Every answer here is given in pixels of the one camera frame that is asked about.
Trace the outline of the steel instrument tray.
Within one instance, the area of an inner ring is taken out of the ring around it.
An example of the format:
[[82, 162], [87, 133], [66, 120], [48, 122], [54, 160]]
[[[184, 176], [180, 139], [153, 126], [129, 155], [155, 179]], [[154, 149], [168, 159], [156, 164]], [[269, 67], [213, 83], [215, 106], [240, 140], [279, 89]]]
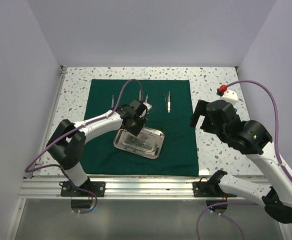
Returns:
[[144, 127], [138, 136], [127, 130], [119, 130], [113, 145], [119, 149], [148, 159], [157, 159], [160, 155], [165, 134], [154, 128]]

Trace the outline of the steel scalpel handle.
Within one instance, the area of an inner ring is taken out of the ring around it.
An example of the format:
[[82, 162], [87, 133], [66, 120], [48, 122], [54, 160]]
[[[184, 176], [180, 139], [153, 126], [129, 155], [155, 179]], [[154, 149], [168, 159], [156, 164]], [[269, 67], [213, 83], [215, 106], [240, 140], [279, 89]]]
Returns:
[[111, 100], [111, 109], [114, 109], [114, 95], [112, 95], [112, 100]]

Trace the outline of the green surgical cloth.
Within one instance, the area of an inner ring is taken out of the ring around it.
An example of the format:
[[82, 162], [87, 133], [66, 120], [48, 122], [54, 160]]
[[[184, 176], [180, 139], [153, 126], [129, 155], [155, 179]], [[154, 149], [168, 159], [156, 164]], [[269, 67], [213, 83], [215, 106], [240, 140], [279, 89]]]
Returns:
[[188, 80], [95, 79], [91, 83], [86, 120], [117, 107], [124, 117], [123, 128], [141, 134], [142, 127], [159, 130], [163, 146], [155, 159], [130, 153], [114, 146], [117, 132], [89, 140], [81, 165], [96, 175], [163, 175], [194, 177], [199, 173], [196, 135], [190, 127], [193, 114]]

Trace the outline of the steel forceps tweezers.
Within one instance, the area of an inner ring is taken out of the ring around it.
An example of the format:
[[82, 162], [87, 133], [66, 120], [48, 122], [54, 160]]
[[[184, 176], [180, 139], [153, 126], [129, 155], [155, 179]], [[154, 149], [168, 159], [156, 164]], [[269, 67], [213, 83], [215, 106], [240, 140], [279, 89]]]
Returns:
[[166, 110], [168, 113], [171, 112], [171, 95], [170, 95], [170, 91], [168, 91], [168, 93], [164, 93], [164, 98], [165, 98], [165, 104], [166, 104]]

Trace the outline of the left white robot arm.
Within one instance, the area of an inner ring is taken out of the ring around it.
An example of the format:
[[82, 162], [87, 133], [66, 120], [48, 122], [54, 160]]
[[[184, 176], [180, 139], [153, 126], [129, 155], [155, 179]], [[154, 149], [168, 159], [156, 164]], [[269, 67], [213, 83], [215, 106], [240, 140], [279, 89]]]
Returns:
[[59, 123], [46, 147], [73, 183], [73, 192], [82, 197], [90, 190], [87, 173], [80, 163], [86, 143], [120, 129], [137, 136], [151, 109], [151, 104], [135, 99], [88, 120], [70, 122], [66, 119]]

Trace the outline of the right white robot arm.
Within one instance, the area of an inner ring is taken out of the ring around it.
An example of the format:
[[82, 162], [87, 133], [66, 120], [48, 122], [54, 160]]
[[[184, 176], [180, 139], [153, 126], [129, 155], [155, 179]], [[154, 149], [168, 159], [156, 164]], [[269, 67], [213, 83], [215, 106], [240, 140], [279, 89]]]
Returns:
[[190, 118], [195, 127], [203, 117], [201, 130], [215, 134], [228, 147], [251, 160], [270, 186], [239, 179], [226, 171], [216, 171], [199, 189], [213, 196], [235, 195], [262, 206], [266, 213], [283, 224], [292, 224], [292, 170], [275, 153], [272, 136], [255, 120], [241, 120], [234, 106], [225, 100], [199, 100]]

